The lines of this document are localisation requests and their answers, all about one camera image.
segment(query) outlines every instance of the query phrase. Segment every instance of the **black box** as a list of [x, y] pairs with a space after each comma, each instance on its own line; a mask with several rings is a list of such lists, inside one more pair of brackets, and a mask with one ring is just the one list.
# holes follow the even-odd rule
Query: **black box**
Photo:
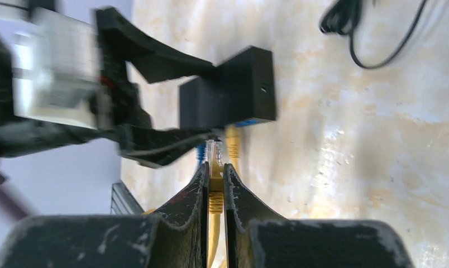
[[180, 128], [276, 120], [272, 52], [249, 47], [180, 86]]

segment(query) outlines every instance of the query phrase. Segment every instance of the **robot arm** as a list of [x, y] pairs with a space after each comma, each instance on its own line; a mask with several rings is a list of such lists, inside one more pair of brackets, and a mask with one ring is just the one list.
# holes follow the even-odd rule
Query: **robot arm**
[[[46, 9], [43, 12], [54, 13]], [[122, 156], [143, 166], [158, 168], [216, 136], [213, 129], [154, 130], [149, 114], [140, 106], [137, 85], [128, 81], [126, 71], [129, 61], [149, 83], [156, 83], [199, 75], [214, 68], [211, 63], [145, 35], [115, 8], [97, 9], [95, 16], [97, 34], [92, 46], [98, 48], [98, 66], [101, 67], [98, 67], [95, 81], [98, 87], [83, 99], [97, 123], [95, 128], [18, 116], [14, 112], [18, 105], [14, 81], [21, 72], [12, 67], [13, 56], [0, 41], [0, 157], [22, 156], [105, 137], [118, 142]], [[52, 87], [59, 85], [57, 82], [53, 81]]]

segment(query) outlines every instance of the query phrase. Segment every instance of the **marble floor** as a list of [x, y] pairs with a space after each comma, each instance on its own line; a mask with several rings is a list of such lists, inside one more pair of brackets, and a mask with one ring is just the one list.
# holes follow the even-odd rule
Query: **marble floor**
[[[278, 120], [243, 131], [243, 182], [288, 218], [366, 218], [390, 224], [419, 268], [449, 267], [449, 0], [429, 1], [391, 66], [357, 67], [345, 37], [318, 24], [331, 0], [136, 0], [133, 23], [153, 38], [218, 64], [246, 46], [274, 53]], [[419, 1], [365, 9], [356, 50], [387, 57]], [[155, 128], [178, 126], [178, 85], [141, 86]], [[122, 180], [145, 210], [187, 184], [190, 152], [152, 170], [123, 160]], [[217, 264], [226, 256], [224, 228]]]

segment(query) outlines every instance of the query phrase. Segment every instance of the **black power cable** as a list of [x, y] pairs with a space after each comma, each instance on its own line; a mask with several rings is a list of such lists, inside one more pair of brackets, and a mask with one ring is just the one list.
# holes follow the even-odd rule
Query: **black power cable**
[[339, 34], [350, 38], [350, 54], [353, 61], [363, 69], [378, 69], [388, 65], [402, 51], [412, 36], [427, 0], [422, 0], [415, 14], [414, 20], [397, 48], [385, 60], [376, 65], [364, 65], [356, 56], [354, 34], [361, 21], [363, 0], [338, 0], [322, 17], [320, 30], [324, 34]]

